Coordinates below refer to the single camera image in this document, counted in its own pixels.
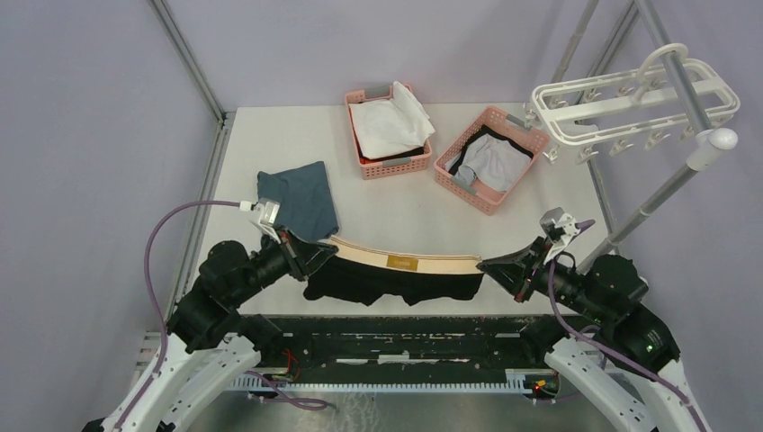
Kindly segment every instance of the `white wall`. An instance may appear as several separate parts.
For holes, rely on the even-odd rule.
[[[696,176],[630,238],[624,252],[650,280],[647,303],[669,324],[687,374],[716,431],[760,430],[763,424],[763,3],[755,0],[655,2],[673,41],[708,62],[741,99],[726,124],[740,144]],[[637,68],[654,50],[643,23],[610,68]],[[675,172],[694,141],[673,137],[650,152],[637,146],[599,156],[618,220]]]
[[[0,61],[0,430],[80,430],[157,328],[143,246],[215,123],[146,1],[4,1]],[[185,228],[157,240],[162,302]]]
[[[587,0],[172,0],[226,110],[342,104],[408,81],[423,102],[524,101],[558,66]],[[570,67],[583,77],[622,12],[600,2]]]

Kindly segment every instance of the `pink plastic basket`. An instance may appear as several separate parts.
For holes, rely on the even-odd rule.
[[[517,126],[512,125],[507,120],[508,114],[496,108],[495,106],[489,106],[485,111],[480,114],[480,117],[474,121],[460,137],[453,143],[451,147],[435,162],[435,180],[442,185],[445,189],[453,192],[466,201],[467,203],[477,207],[483,213],[492,215],[498,209],[498,206],[506,199],[509,192],[514,189],[517,183],[525,176],[527,170],[535,163],[535,160],[542,154],[543,148],[549,142],[549,136],[537,129],[531,129],[529,132],[524,131]],[[466,140],[480,130],[482,125],[487,125],[495,132],[514,140],[517,144],[533,153],[533,159],[530,161],[530,165],[527,166],[525,172],[522,173],[519,178],[511,185],[511,188],[505,193],[496,192],[480,180],[476,180],[474,184],[461,184],[453,179],[447,170],[445,170],[445,164],[455,158],[456,155],[461,153],[463,145],[466,144]]]
[[[413,93],[413,88],[411,88],[410,85],[405,84],[405,87],[407,87],[408,90]],[[363,173],[364,180],[421,171],[429,166],[429,159],[432,158],[432,145],[429,143],[429,139],[427,139],[424,141],[423,155],[413,157],[399,157],[397,159],[384,160],[382,162],[364,162],[364,159],[361,157],[360,146],[357,142],[357,136],[355,136],[353,113],[350,111],[350,104],[359,104],[361,102],[368,102],[375,99],[390,99],[391,95],[391,85],[366,88],[364,90],[358,90],[345,94],[345,106],[347,108],[347,114],[350,116],[350,129],[353,133],[353,143],[355,144],[355,152],[358,156],[358,165],[360,166],[361,173]]]

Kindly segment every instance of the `gray cloth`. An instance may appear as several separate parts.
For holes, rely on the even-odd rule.
[[[457,159],[458,156],[448,161],[445,169],[450,169]],[[482,135],[466,149],[455,178],[467,185],[479,178],[490,189],[505,192],[525,172],[531,160],[506,141]]]
[[[317,241],[339,231],[323,161],[278,174],[257,174],[257,194],[281,204],[275,223],[300,239]]]

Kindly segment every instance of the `white fabric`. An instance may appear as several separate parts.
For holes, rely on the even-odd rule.
[[[353,127],[365,158],[394,156],[422,147],[435,133],[429,116],[401,83],[392,84],[392,98],[351,103]]]
[[[450,169],[458,156],[449,160],[445,169]],[[526,154],[504,140],[485,134],[466,149],[463,163],[458,167],[455,177],[467,185],[479,178],[490,189],[505,192],[529,165],[530,158]]]

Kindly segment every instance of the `white tabletop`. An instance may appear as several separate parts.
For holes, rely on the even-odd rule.
[[[522,115],[520,103],[495,103]],[[543,235],[540,217],[562,207],[578,221],[597,224],[569,251],[585,257],[605,237],[606,227],[588,167],[574,165],[573,153],[561,152],[551,166],[539,159],[493,216],[486,216],[435,182],[432,167],[438,155],[484,110],[484,103],[426,104],[436,133],[435,150],[426,171],[363,180],[344,106],[239,108],[214,194],[216,200],[256,201],[259,171],[277,173],[323,160],[339,218],[338,236],[368,248],[428,255],[497,257],[529,245]],[[259,249],[260,233],[246,214],[213,208],[204,231],[198,265],[209,249],[235,239]],[[298,315],[529,315],[551,313],[548,299],[536,294],[526,303],[485,276],[471,301],[437,299],[408,306],[400,297],[384,295],[371,306],[302,297],[306,283],[289,276],[259,293],[241,313]]]

